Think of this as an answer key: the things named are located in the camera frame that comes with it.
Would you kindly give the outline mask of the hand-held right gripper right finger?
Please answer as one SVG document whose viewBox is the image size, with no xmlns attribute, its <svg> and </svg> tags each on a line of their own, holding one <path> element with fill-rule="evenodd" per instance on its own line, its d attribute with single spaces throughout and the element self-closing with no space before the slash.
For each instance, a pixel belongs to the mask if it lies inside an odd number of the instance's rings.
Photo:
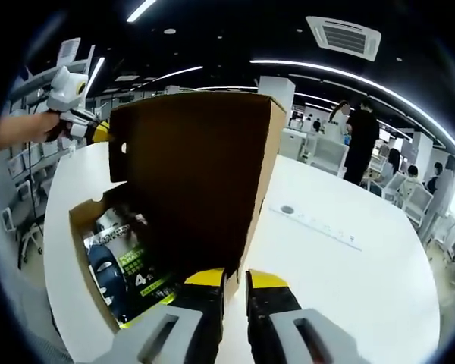
<svg viewBox="0 0 455 364">
<path fill-rule="evenodd" d="M 288 283 L 246 271 L 248 341 L 256 363 L 366 363 L 355 339 L 315 309 L 304 309 Z"/>
</svg>

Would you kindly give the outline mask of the person's left hand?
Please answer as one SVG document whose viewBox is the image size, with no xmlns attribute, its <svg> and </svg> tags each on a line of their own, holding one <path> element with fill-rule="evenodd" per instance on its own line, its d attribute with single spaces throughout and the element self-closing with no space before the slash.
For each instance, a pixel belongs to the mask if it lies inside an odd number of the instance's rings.
<svg viewBox="0 0 455 364">
<path fill-rule="evenodd" d="M 67 135 L 69 123 L 60 118 L 56 111 L 44 111 L 31 115 L 30 141 L 49 143 Z"/>
</svg>

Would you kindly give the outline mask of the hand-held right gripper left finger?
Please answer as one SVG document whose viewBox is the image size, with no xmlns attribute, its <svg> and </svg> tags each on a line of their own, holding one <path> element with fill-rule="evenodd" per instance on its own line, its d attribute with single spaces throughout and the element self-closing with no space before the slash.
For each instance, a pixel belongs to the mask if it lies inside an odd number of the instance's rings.
<svg viewBox="0 0 455 364">
<path fill-rule="evenodd" d="M 158 304 L 119 331 L 95 363 L 214 363 L 223 335 L 223 268 L 188 277 L 168 305 Z"/>
</svg>

